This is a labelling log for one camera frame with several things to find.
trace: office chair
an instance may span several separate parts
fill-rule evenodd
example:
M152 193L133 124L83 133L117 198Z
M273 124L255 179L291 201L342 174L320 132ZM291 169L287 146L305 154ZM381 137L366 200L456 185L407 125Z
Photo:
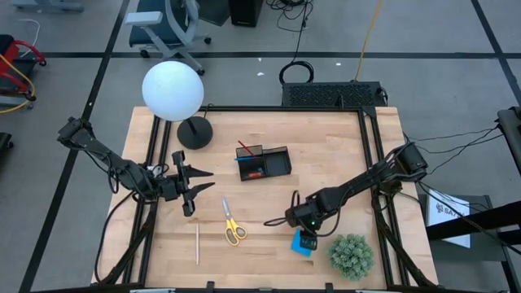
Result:
M141 0L138 12L128 13L125 24L132 25L129 44L142 46L140 54L150 58L147 49L159 50L163 59L179 53L194 64L202 76L204 69L189 53L195 41L204 40L210 44L209 35L197 35L199 8L196 0Z

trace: wooden tabletop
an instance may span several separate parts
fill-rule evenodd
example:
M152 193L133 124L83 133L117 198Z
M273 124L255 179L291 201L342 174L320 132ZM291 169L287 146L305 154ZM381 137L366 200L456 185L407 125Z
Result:
M383 149L387 154L404 143L400 120L395 108L378 108ZM385 278L379 252L370 192L364 191L343 207L340 225L328 238L320 238L311 257L290 249L296 228L289 225L265 227L263 222L284 216L291 193L299 190L304 198L325 186L337 186L366 171L357 114L349 112L209 112L213 139L201 150L185 150L185 164L213 172L213 177L195 178L191 185L207 181L215 186L201 192L195 200L196 211L184 217L182 200L161 200L153 239L147 286L206 287L214 281L217 288L322 289L332 282L335 289L384 289ZM153 115L145 107L134 108L123 157L143 162L147 153ZM170 154L182 150L173 125L167 163L173 167ZM367 121L370 141L374 142ZM160 127L155 160L159 157ZM289 149L291 175L241 182L234 161L237 140L246 145L262 144L264 148ZM111 209L127 190L114 195ZM417 196L413 184L404 184L406 194ZM225 215L222 197L227 198L234 219L247 229L248 236L238 247L225 240ZM416 265L433 282L437 282L431 249L418 203L406 197L395 197L401 240ZM100 259L100 274L105 276L119 260L129 244L134 220L135 202L129 200L112 218ZM329 231L335 220L322 225ZM200 264L195 263L195 227L200 228ZM374 250L375 266L359 282L342 279L328 265L326 250L339 234L361 234ZM396 255L389 246L395 283L399 284ZM137 253L133 279L141 252Z

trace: scissor blade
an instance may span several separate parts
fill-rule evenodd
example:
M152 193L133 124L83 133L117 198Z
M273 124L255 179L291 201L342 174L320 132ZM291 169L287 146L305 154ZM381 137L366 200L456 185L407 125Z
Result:
M231 216L230 215L230 209L228 208L228 202L226 201L226 198L222 198L222 206L225 208L225 214L226 216Z

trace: blue block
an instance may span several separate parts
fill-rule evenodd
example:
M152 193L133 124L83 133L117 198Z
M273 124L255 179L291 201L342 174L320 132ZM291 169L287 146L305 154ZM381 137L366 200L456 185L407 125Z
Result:
M303 256L307 256L307 257L311 256L310 249L300 247L300 229L297 229L295 232L295 236L293 237L293 242L291 242L291 249L292 249L292 251L296 251Z

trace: lamp base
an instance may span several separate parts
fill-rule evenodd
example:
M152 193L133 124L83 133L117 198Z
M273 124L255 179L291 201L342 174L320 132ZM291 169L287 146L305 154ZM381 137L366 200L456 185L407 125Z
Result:
M177 128L177 138L187 149L198 150L207 146L213 137L213 129L210 122L203 117L190 117L184 120Z

